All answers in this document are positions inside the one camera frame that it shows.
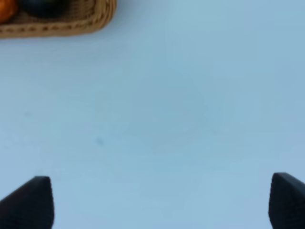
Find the light blue surface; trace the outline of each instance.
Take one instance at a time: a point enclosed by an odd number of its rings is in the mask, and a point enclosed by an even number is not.
[[[0,41],[0,197],[48,175],[54,229],[270,229],[272,174],[305,181],[304,8],[120,0]]]

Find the eggplant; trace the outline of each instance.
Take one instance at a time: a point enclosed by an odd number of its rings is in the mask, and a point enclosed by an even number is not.
[[[68,0],[18,0],[19,7],[37,18],[56,18],[68,7]]]

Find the white table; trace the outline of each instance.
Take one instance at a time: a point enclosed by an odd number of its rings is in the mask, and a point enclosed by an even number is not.
[[[0,197],[52,178],[54,229],[270,229],[305,181],[303,0],[119,0],[101,32],[0,41]]]

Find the woven basket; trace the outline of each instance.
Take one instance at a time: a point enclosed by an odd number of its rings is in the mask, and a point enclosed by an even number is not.
[[[113,17],[116,0],[71,0],[67,12],[56,19],[37,19],[20,12],[0,25],[0,38],[72,36],[103,28]]]

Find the orange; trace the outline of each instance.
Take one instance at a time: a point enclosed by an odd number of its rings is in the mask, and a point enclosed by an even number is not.
[[[11,19],[18,11],[16,0],[0,0],[0,23]]]

